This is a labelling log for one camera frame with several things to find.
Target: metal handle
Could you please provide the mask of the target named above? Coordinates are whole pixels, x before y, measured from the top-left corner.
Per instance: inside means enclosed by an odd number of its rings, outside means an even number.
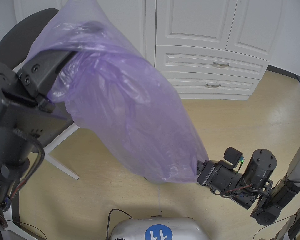
[[[207,86],[209,86],[209,87],[213,87],[213,88],[217,88],[217,87],[220,87],[221,86],[221,84],[218,84],[218,85],[210,85],[210,84],[206,84]]]
[[[227,63],[227,64],[222,64],[222,63],[216,63],[216,62],[213,62],[213,65],[222,66],[222,67],[228,67],[228,66],[229,66],[229,63]]]

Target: logo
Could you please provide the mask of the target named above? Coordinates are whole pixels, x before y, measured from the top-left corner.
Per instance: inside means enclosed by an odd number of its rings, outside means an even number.
[[[170,228],[162,224],[156,224],[145,232],[146,240],[172,240],[173,233]]]

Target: light wood floor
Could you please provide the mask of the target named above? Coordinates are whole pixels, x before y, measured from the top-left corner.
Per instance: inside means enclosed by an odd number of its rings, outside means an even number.
[[[183,103],[210,159],[221,160],[225,149],[232,146],[246,158],[241,172],[254,150],[266,148],[278,161],[271,177],[277,182],[300,146],[300,84],[295,79],[267,71],[248,101]],[[250,240],[261,228],[250,217],[251,209],[215,196],[206,187],[172,183],[158,186],[130,173],[90,130],[77,130],[51,155],[80,179],[74,180],[44,161],[20,193],[21,221],[42,229],[49,240],[104,240],[112,208],[127,211],[135,218],[191,217],[213,240]],[[279,219],[295,213],[299,203],[300,194]],[[111,229],[125,219],[126,215],[113,213]],[[255,239],[274,238],[285,222],[265,228]]]

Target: translucent purple bag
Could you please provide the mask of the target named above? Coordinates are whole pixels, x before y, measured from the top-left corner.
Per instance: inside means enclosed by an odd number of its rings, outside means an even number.
[[[48,97],[93,130],[131,172],[154,181],[196,181],[205,148],[178,93],[107,19],[96,0],[69,0],[33,43],[78,51]]]

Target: chair backrest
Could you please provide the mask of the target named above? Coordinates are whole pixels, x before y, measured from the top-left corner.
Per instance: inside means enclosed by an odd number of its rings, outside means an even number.
[[[48,8],[16,24],[0,41],[0,62],[10,69],[23,62],[35,39],[57,12],[55,8]]]

